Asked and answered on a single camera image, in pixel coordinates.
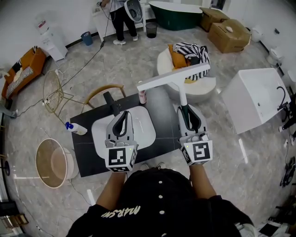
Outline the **white sink basin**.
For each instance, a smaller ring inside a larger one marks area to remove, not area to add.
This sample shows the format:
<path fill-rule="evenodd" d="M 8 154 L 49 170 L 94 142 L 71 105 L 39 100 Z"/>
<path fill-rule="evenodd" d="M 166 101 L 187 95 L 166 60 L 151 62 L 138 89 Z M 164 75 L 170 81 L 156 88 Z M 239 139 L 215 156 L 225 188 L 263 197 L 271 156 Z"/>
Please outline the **white sink basin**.
<path fill-rule="evenodd" d="M 138 150 L 152 145 L 156 138 L 156 132 L 151 121 L 148 110 L 142 106 L 128 109 L 132 116 L 134 139 L 139 144 Z M 96 153 L 100 158 L 106 148 L 106 130 L 108 124 L 113 120 L 114 115 L 110 115 L 96 120 L 92 125 L 92 137 Z"/>

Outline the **blue waste bin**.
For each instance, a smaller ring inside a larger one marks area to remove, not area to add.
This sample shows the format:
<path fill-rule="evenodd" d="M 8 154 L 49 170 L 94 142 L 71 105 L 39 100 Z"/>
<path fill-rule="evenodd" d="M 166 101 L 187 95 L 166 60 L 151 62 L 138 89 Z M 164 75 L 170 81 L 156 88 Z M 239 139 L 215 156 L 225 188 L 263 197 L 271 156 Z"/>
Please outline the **blue waste bin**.
<path fill-rule="evenodd" d="M 84 44 L 86 46 L 90 46 L 93 44 L 93 40 L 92 40 L 92 35 L 89 31 L 87 32 L 84 32 L 82 35 L 81 35 L 81 39 L 82 41 L 84 42 Z"/>

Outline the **white squeegee with dark handle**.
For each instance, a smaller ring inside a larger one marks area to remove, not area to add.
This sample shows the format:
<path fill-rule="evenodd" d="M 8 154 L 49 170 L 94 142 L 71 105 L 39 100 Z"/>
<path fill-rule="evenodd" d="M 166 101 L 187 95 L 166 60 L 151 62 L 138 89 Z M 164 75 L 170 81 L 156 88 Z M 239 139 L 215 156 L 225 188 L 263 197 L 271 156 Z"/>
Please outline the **white squeegee with dark handle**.
<path fill-rule="evenodd" d="M 185 119 L 189 125 L 188 103 L 185 94 L 184 82 L 187 77 L 210 69 L 207 63 L 196 64 L 183 69 L 178 69 L 170 73 L 159 75 L 151 79 L 141 81 L 137 84 L 138 91 L 148 90 L 154 87 L 174 83 L 179 88 L 180 104 L 185 114 Z"/>

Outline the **small cardboard box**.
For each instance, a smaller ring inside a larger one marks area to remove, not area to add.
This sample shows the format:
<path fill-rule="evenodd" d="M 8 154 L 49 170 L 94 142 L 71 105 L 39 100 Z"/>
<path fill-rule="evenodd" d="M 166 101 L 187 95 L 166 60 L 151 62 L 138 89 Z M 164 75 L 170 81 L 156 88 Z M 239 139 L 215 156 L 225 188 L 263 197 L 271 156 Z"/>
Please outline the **small cardboard box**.
<path fill-rule="evenodd" d="M 230 19 L 226 14 L 223 12 L 212 9 L 212 8 L 205 8 L 201 7 L 202 10 L 202 18 L 200 21 L 200 26 L 206 31 L 209 32 L 211 25 L 213 23 L 222 23 L 225 20 Z"/>

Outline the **black mesh waste bin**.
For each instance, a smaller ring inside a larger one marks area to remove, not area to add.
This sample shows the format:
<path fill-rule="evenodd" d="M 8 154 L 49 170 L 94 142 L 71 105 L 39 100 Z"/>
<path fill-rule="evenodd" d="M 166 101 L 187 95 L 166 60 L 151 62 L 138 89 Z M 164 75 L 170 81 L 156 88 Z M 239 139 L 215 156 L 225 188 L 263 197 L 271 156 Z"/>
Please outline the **black mesh waste bin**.
<path fill-rule="evenodd" d="M 157 35 L 156 22 L 150 22 L 146 24 L 146 35 L 148 38 L 156 38 L 156 35 Z"/>

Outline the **round white toilet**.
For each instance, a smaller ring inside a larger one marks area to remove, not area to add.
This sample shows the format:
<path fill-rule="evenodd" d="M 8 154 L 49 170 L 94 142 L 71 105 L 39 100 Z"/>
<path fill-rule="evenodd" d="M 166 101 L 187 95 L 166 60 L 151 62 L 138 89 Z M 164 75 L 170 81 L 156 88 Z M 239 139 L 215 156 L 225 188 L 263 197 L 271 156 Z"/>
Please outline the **round white toilet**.
<path fill-rule="evenodd" d="M 263 37 L 263 31 L 259 25 L 254 26 L 251 30 L 251 40 L 253 42 L 259 42 Z"/>

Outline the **dark green bathtub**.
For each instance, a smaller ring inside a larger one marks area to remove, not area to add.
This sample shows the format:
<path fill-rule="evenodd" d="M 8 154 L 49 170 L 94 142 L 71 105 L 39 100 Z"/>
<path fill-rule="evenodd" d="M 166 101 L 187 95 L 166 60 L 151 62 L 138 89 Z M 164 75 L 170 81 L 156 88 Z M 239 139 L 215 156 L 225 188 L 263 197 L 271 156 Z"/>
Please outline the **dark green bathtub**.
<path fill-rule="evenodd" d="M 159 26 L 171 31 L 195 28 L 201 19 L 203 11 L 200 6 L 173 2 L 150 1 Z"/>

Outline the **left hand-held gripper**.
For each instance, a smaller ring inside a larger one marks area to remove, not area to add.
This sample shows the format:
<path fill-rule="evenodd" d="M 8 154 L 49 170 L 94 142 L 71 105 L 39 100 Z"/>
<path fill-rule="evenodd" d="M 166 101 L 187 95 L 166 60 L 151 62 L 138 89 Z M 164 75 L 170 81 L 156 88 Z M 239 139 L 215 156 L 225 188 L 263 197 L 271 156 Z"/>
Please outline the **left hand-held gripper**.
<path fill-rule="evenodd" d="M 128 143 L 123 141 L 115 142 L 112 137 L 123 137 L 125 140 L 132 140 Z M 138 144 L 134 140 L 134 129 L 132 116 L 129 111 L 119 113 L 108 124 L 106 130 L 105 166 L 110 171 L 130 172 L 133 169 L 137 156 Z"/>

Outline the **standing person in background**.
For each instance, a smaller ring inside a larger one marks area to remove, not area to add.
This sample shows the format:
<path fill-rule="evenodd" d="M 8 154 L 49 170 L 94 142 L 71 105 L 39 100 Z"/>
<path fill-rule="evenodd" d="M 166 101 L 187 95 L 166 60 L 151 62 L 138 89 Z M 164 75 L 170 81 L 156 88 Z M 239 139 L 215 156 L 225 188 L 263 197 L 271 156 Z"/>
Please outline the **standing person in background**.
<path fill-rule="evenodd" d="M 146 0 L 139 0 L 139 1 L 142 6 L 143 19 L 142 19 L 142 22 L 135 23 L 135 27 L 136 27 L 136 29 L 137 28 L 144 28 L 144 31 L 146 31 L 146 29 L 145 29 L 145 24 L 146 24 L 145 3 L 146 3 Z M 105 7 L 101 7 L 101 5 L 100 5 L 101 2 L 102 2 L 102 0 L 97 0 L 96 4 L 93 6 L 92 17 L 93 17 L 96 29 L 98 31 L 99 37 L 100 37 L 101 41 L 103 42 L 106 36 L 116 34 L 116 30 L 112 24 L 111 19 L 108 18 L 108 13 L 110 10 L 111 1 Z"/>

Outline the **white toilet with cistern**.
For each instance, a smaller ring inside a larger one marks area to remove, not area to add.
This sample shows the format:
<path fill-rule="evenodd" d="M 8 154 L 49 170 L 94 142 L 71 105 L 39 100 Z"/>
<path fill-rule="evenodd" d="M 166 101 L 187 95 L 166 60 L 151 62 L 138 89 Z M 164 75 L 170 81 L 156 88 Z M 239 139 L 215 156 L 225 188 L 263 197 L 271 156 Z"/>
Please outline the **white toilet with cistern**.
<path fill-rule="evenodd" d="M 275 66 L 282 62 L 283 57 L 284 56 L 281 50 L 278 49 L 277 47 L 274 47 L 269 50 L 269 55 L 267 56 L 266 60 L 268 61 L 269 64 Z"/>

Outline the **person's left forearm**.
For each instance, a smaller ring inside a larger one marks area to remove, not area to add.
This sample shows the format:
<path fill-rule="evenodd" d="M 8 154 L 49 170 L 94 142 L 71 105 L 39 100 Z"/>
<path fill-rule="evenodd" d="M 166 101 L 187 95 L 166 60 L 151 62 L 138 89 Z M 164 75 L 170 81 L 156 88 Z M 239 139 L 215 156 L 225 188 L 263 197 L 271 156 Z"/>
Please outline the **person's left forearm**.
<path fill-rule="evenodd" d="M 126 172 L 112 173 L 96 204 L 108 210 L 115 209 L 124 186 L 125 178 Z"/>

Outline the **orange sofa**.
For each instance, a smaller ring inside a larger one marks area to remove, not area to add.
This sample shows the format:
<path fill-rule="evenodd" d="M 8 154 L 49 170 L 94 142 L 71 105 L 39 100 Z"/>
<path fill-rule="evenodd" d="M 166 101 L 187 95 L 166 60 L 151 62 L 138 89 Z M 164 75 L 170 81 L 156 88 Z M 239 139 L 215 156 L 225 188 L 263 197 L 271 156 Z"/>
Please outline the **orange sofa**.
<path fill-rule="evenodd" d="M 2 97 L 6 98 L 6 91 L 8 86 L 12 83 L 12 81 L 16 81 L 17 72 L 21 72 L 21 69 L 25 69 L 30 66 L 33 69 L 33 74 L 25 78 L 21 84 L 15 89 L 15 91 L 9 96 L 11 99 L 13 96 L 17 95 L 21 89 L 23 89 L 29 82 L 38 77 L 43 70 L 43 66 L 45 63 L 46 55 L 42 51 L 41 48 L 34 46 L 29 49 L 10 69 L 8 72 L 4 73 L 4 86 L 2 89 Z"/>

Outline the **striped sofa cushion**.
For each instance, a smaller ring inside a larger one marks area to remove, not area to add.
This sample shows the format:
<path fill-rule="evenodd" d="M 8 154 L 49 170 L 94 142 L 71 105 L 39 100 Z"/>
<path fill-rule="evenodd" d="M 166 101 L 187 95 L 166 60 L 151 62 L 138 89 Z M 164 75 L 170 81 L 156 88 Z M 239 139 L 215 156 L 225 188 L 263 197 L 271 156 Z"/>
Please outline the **striped sofa cushion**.
<path fill-rule="evenodd" d="M 9 96 L 15 91 L 15 89 L 21 84 L 21 82 L 27 78 L 28 76 L 30 76 L 31 74 L 33 74 L 33 69 L 28 66 L 25 69 L 21 69 L 21 72 L 17 72 L 17 79 L 16 81 L 12 81 L 12 83 L 8 86 L 8 89 L 6 91 L 6 98 L 8 99 Z"/>

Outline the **grey floor appliance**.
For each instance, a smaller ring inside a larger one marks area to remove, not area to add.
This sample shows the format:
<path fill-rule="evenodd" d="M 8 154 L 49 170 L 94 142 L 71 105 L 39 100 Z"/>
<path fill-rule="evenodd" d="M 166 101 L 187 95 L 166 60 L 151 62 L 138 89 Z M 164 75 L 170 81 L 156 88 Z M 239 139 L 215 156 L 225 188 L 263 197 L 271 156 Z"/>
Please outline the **grey floor appliance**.
<path fill-rule="evenodd" d="M 10 111 L 7 108 L 5 108 L 5 105 L 2 104 L 1 102 L 0 102 L 0 112 L 13 119 L 15 119 L 18 116 L 18 110 Z"/>

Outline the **person's black buttoned shirt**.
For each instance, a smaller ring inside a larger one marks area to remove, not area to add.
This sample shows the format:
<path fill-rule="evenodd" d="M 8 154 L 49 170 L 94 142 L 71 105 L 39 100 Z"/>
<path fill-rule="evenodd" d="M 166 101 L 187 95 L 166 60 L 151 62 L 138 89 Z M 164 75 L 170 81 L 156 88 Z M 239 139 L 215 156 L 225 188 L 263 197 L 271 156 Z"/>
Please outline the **person's black buttoned shirt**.
<path fill-rule="evenodd" d="M 196 196 L 191 178 L 149 168 L 125 178 L 116 208 L 93 205 L 66 237 L 242 237 L 251 219 L 220 195 Z"/>

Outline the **curved wooden chair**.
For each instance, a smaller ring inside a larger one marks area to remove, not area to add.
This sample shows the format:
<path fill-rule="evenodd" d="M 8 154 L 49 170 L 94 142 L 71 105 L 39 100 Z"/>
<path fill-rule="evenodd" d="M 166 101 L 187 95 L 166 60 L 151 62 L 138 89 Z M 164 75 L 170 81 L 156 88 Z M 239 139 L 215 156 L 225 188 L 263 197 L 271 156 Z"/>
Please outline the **curved wooden chair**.
<path fill-rule="evenodd" d="M 84 106 L 85 105 L 89 105 L 92 109 L 94 109 L 94 106 L 90 104 L 90 100 L 97 94 L 99 94 L 100 92 L 102 91 L 105 91 L 105 90 L 108 90 L 108 89 L 112 89 L 112 88 L 118 88 L 120 89 L 123 97 L 125 98 L 126 97 L 126 94 L 125 94 L 125 91 L 124 91 L 124 85 L 119 85 L 119 84 L 108 84 L 108 85 L 105 85 L 105 86 L 102 86 L 102 87 L 99 87 L 97 89 L 95 89 L 94 91 L 92 91 L 88 96 L 87 98 L 85 99 L 84 101 Z"/>

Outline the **round beige basin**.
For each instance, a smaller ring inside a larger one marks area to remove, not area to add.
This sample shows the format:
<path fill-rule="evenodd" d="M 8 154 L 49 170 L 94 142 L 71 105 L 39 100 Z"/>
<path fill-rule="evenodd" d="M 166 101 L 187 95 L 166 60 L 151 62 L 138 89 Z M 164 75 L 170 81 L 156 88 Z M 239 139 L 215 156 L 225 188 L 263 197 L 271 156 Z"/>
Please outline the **round beige basin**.
<path fill-rule="evenodd" d="M 60 188 L 79 173 L 74 150 L 62 146 L 52 138 L 39 144 L 35 163 L 41 181 L 53 189 Z"/>

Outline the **black bathtub faucet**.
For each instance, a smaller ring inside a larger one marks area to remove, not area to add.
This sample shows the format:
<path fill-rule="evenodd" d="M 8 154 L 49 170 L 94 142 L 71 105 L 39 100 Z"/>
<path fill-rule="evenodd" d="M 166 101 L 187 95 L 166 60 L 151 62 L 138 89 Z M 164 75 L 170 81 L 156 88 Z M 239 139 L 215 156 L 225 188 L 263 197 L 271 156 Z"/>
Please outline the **black bathtub faucet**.
<path fill-rule="evenodd" d="M 285 101 L 286 100 L 286 90 L 282 87 L 282 86 L 278 86 L 277 87 L 277 90 L 281 89 L 283 91 L 283 99 L 280 103 L 280 105 L 278 106 L 277 110 L 280 111 L 282 110 L 284 107 L 286 107 L 288 105 L 288 101 Z"/>

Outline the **white round lounge chair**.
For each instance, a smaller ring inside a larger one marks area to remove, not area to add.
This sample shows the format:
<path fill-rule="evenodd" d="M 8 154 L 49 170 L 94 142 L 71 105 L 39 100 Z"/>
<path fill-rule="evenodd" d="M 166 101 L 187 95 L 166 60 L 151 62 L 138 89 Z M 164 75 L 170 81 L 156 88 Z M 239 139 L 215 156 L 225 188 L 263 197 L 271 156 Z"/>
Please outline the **white round lounge chair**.
<path fill-rule="evenodd" d="M 158 55 L 157 58 L 157 72 L 158 75 L 166 74 L 174 70 L 173 60 L 169 49 L 166 48 Z M 169 97 L 175 101 L 179 99 L 179 88 L 174 83 L 169 83 L 163 86 Z M 206 76 L 197 81 L 184 83 L 186 98 L 189 104 L 195 104 L 207 100 L 216 88 L 216 78 Z"/>

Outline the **wooden vanity cabinet, dark top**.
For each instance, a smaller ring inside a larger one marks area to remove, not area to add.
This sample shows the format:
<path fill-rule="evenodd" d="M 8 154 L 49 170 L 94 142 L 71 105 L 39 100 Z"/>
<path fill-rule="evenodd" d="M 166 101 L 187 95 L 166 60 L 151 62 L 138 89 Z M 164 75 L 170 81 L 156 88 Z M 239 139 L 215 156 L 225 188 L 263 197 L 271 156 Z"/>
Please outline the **wooden vanity cabinet, dark top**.
<path fill-rule="evenodd" d="M 147 102 L 143 107 L 150 115 L 156 135 L 150 146 L 139 148 L 136 163 L 150 160 L 180 148 L 178 143 L 180 138 L 178 116 L 167 92 L 162 87 L 148 90 Z M 112 109 L 108 105 L 103 105 L 70 119 L 71 122 L 87 128 L 85 135 L 72 135 L 81 177 L 107 172 L 104 160 L 96 152 L 91 128 L 96 120 L 112 115 Z"/>

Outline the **white bathtub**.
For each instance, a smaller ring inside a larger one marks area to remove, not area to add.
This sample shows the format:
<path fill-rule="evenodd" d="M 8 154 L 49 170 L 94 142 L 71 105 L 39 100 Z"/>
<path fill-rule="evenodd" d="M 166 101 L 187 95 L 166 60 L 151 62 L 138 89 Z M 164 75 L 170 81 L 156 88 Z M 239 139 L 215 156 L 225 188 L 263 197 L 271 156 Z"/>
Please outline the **white bathtub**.
<path fill-rule="evenodd" d="M 279 111 L 283 99 L 291 102 L 284 83 L 275 68 L 240 70 L 220 93 L 237 134 L 256 128 Z"/>

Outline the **white water dispenser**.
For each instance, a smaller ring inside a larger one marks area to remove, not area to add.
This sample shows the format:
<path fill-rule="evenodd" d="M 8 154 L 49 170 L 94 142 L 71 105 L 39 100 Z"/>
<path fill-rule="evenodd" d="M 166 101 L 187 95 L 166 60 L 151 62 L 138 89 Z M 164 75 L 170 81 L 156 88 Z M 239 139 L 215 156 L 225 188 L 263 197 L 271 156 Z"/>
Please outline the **white water dispenser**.
<path fill-rule="evenodd" d="M 52 27 L 50 27 L 45 17 L 42 15 L 37 15 L 35 17 L 34 24 L 40 35 L 42 47 L 46 50 L 46 52 L 55 61 L 64 59 L 68 50 L 64 45 L 61 37 Z"/>

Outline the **black sink faucet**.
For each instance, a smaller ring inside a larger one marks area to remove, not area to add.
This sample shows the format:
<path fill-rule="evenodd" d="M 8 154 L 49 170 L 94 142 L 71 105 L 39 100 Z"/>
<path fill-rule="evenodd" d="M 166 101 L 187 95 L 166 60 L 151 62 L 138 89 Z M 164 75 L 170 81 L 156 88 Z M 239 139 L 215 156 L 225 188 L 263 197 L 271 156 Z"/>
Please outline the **black sink faucet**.
<path fill-rule="evenodd" d="M 107 105 L 111 108 L 113 115 L 117 116 L 120 113 L 117 102 L 113 99 L 109 92 L 104 93 L 103 96 Z"/>

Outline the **marble side table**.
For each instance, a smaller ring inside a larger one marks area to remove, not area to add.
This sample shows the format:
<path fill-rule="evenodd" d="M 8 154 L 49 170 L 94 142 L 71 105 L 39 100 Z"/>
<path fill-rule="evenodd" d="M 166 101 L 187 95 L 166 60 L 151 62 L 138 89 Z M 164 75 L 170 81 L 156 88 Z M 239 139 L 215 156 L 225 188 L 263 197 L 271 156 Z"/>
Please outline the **marble side table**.
<path fill-rule="evenodd" d="M 288 225 L 277 224 L 273 225 L 266 223 L 263 227 L 259 229 L 258 237 L 285 237 Z"/>

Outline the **wooden crate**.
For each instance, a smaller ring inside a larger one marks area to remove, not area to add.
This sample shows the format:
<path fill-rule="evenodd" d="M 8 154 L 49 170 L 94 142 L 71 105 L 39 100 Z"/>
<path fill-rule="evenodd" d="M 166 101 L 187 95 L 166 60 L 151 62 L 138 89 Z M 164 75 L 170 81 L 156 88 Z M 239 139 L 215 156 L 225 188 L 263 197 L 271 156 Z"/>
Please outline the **wooden crate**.
<path fill-rule="evenodd" d="M 0 217 L 0 220 L 7 229 L 21 227 L 29 223 L 24 214 Z"/>

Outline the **person's right forearm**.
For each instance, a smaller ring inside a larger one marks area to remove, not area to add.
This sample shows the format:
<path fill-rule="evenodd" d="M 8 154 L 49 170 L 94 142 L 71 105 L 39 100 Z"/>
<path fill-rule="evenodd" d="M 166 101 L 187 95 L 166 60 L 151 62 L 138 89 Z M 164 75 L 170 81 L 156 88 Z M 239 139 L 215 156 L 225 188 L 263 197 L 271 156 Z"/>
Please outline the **person's right forearm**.
<path fill-rule="evenodd" d="M 189 170 L 192 186 L 198 198 L 209 199 L 216 196 L 216 192 L 202 164 L 191 165 Z"/>

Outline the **white wall-hung toilet bowl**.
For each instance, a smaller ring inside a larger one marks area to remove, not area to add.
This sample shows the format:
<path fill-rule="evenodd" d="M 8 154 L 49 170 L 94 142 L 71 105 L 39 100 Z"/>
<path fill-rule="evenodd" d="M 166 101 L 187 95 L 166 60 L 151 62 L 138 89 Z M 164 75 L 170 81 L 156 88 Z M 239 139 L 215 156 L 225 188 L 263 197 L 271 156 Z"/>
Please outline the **white wall-hung toilet bowl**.
<path fill-rule="evenodd" d="M 124 8 L 131 20 L 135 23 L 142 22 L 143 13 L 142 13 L 142 6 L 139 0 L 127 0 L 124 3 Z"/>

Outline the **orange cushion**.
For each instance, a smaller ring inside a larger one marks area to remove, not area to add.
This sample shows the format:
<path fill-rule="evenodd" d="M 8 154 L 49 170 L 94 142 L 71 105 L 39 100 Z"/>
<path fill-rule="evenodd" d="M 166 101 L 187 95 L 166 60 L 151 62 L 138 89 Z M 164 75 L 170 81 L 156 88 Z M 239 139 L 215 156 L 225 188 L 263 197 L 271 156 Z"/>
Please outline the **orange cushion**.
<path fill-rule="evenodd" d="M 173 66 L 175 69 L 181 69 L 181 68 L 190 66 L 189 61 L 182 54 L 179 54 L 173 51 L 172 44 L 169 44 L 168 48 L 169 48 L 169 52 L 170 52 Z"/>

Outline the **black wheeled device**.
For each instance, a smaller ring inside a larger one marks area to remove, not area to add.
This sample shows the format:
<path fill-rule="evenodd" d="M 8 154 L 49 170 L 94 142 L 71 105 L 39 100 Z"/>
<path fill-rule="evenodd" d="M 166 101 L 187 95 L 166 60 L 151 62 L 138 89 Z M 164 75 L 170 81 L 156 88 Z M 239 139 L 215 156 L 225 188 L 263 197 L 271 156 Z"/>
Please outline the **black wheeled device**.
<path fill-rule="evenodd" d="M 295 170 L 296 170 L 296 159 L 293 156 L 291 157 L 289 163 L 285 165 L 285 174 L 280 182 L 281 187 L 286 187 L 291 183 Z"/>

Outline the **black and white striped blanket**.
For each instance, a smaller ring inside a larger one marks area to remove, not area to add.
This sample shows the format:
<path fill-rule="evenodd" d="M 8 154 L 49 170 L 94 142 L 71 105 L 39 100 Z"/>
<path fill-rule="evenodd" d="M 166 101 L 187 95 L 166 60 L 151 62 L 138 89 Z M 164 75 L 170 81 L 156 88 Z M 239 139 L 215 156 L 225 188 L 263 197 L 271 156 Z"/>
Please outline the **black and white striped blanket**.
<path fill-rule="evenodd" d="M 173 44 L 173 51 L 182 54 L 190 63 L 190 66 L 207 63 L 210 65 L 210 58 L 206 46 L 199 46 L 196 43 Z"/>

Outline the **white pump bottle, blue cap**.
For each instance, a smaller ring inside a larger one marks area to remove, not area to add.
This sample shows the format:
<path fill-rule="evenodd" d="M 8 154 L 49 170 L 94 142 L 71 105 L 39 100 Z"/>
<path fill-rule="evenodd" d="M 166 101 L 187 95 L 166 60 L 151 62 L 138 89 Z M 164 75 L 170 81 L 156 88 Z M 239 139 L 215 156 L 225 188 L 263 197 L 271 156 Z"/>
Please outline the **white pump bottle, blue cap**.
<path fill-rule="evenodd" d="M 78 134 L 78 135 L 85 135 L 87 133 L 87 129 L 83 126 L 76 124 L 76 123 L 70 123 L 66 122 L 65 127 L 68 131 Z"/>

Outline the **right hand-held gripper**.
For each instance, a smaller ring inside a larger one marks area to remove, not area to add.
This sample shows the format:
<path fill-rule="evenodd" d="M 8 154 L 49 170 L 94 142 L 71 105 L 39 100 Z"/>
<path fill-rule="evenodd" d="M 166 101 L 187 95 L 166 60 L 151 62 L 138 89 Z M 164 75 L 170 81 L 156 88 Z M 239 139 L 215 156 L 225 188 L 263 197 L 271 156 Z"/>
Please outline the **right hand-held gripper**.
<path fill-rule="evenodd" d="M 177 108 L 181 137 L 181 152 L 187 165 L 204 164 L 213 159 L 213 142 L 209 138 L 204 115 L 199 109 L 189 105 L 189 127 L 181 107 Z"/>

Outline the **large cardboard box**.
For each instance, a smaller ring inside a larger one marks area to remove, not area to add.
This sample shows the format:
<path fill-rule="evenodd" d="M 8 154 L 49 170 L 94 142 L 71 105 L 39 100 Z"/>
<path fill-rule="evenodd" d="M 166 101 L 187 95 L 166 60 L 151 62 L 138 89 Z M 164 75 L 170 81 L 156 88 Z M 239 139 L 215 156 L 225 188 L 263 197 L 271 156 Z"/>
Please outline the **large cardboard box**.
<path fill-rule="evenodd" d="M 226 26 L 233 29 L 233 33 L 226 30 Z M 241 52 L 249 44 L 250 31 L 236 19 L 228 19 L 222 23 L 213 23 L 208 33 L 208 39 L 222 53 Z"/>

